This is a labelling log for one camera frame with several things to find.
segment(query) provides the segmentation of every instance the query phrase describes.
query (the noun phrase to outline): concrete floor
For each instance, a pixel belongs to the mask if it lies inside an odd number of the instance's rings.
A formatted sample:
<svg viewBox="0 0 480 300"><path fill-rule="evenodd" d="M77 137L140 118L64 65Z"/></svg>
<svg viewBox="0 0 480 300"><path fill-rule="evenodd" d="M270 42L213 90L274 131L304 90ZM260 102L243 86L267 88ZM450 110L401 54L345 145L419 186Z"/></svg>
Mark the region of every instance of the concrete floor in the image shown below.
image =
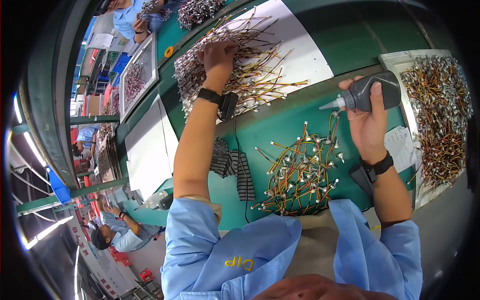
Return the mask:
<svg viewBox="0 0 480 300"><path fill-rule="evenodd" d="M420 232L424 290L444 275L456 256L468 224L472 200L464 172L452 188L413 213L412 220ZM370 228L380 224L373 208L364 215ZM372 232L380 238L379 228Z"/></svg>

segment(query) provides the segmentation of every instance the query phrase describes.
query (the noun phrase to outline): squeeze bottle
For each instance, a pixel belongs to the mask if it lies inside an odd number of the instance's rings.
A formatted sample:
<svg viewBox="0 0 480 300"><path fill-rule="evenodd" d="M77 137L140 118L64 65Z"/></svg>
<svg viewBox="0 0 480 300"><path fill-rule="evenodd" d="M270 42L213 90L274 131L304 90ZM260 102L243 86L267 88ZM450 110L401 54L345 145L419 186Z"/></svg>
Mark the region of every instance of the squeeze bottle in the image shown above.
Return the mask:
<svg viewBox="0 0 480 300"><path fill-rule="evenodd" d="M370 88L377 81L382 84L385 110L399 106L402 97L400 83L392 71L382 71L352 82L350 88L343 91L336 100L320 106L318 109L346 107L347 109L357 108L361 111L371 112Z"/></svg>

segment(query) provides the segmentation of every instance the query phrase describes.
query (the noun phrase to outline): striped cloth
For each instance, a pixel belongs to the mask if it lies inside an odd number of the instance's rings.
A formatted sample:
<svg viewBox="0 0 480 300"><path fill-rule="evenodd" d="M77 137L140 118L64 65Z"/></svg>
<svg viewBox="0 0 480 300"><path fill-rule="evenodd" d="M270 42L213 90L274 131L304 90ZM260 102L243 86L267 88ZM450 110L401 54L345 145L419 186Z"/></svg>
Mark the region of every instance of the striped cloth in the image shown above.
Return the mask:
<svg viewBox="0 0 480 300"><path fill-rule="evenodd" d="M229 151L227 143L220 138L215 139L210 171L215 172L221 178L237 175L237 192L240 200L255 200L255 190L245 153L240 152L239 159L239 152L237 150Z"/></svg>

